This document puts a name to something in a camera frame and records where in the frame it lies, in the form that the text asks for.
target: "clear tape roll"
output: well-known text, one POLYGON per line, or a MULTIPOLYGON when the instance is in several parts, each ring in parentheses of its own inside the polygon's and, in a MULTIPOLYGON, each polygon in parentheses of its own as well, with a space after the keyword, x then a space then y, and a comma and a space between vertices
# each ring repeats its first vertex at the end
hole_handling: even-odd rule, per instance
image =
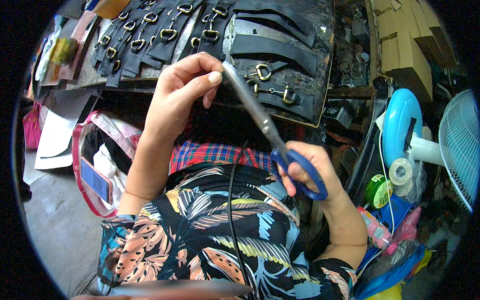
POLYGON ((393 185, 393 193, 398 197, 407 196, 408 193, 412 190, 413 187, 413 179, 410 178, 407 183, 402 185, 393 185))
POLYGON ((394 185, 404 185, 412 178, 412 174, 412 164, 405 158, 394 160, 388 171, 388 177, 394 185))

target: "plaid fabric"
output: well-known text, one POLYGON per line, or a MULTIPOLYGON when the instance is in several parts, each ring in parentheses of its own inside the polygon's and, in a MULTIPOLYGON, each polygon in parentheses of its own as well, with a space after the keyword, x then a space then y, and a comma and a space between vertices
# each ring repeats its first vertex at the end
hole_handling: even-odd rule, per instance
MULTIPOLYGON (((233 164, 241 148, 222 144, 198 144, 190 140, 173 148, 169 174, 202 162, 233 164)), ((270 154, 246 148, 239 164, 271 172, 270 154)))

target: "blue scissor handle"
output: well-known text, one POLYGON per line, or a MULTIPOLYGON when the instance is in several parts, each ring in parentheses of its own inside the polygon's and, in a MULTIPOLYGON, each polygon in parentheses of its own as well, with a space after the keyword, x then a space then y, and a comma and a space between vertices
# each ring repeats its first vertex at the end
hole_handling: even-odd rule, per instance
MULTIPOLYGON (((297 162, 305 171, 307 171, 308 175, 311 177, 313 182, 317 185, 318 188, 318 193, 313 192, 309 190, 305 184, 301 182, 297 182, 293 180, 290 176, 290 180, 293 182, 295 185, 295 188, 298 191, 304 192, 307 197, 316 200, 316 201, 323 201, 327 198, 328 193, 327 189, 325 187, 324 182, 322 181, 322 178, 320 177, 320 174, 318 174, 317 170, 315 167, 312 165, 310 161, 308 161, 306 158, 304 158, 302 155, 300 155, 298 152, 295 152, 294 150, 288 150, 287 151, 287 159, 288 162, 284 161, 282 156, 280 155, 279 151, 274 149, 272 153, 270 154, 270 157, 273 161, 275 161, 278 165, 282 167, 283 170, 287 173, 288 166, 293 163, 297 162)), ((278 173, 278 170, 276 168, 272 168, 272 171, 274 174, 277 176, 277 178, 280 180, 280 174, 278 173)))

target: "white cable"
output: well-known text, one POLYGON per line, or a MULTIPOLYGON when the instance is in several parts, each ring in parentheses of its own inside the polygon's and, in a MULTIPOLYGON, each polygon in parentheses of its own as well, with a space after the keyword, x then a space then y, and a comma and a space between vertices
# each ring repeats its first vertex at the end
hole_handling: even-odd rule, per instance
POLYGON ((384 131, 380 130, 380 134, 378 135, 378 151, 380 153, 380 160, 382 161, 382 169, 385 175, 385 183, 386 183, 387 194, 388 194, 388 206, 390 206, 390 214, 392 215, 392 237, 393 237, 393 233, 395 232, 395 220, 393 218, 392 203, 390 202, 390 191, 388 189, 388 177, 387 177, 387 172, 385 171, 384 155, 382 153, 382 133, 384 133, 384 131))
POLYGON ((363 268, 361 269, 360 273, 358 274, 357 280, 358 280, 358 279, 360 278, 360 276, 363 274, 363 271, 364 271, 365 268, 368 266, 368 264, 369 264, 372 260, 374 260, 378 255, 382 254, 383 251, 384 251, 383 249, 380 250, 377 254, 375 254, 374 256, 372 256, 372 258, 367 261, 367 263, 363 266, 363 268))

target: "fingernail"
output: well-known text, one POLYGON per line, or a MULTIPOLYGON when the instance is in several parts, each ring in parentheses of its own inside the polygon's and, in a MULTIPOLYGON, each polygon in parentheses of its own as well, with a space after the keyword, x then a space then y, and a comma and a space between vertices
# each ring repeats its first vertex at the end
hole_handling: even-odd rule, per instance
POLYGON ((222 73, 213 71, 208 75, 208 81, 210 81, 211 84, 219 84, 222 82, 222 73))

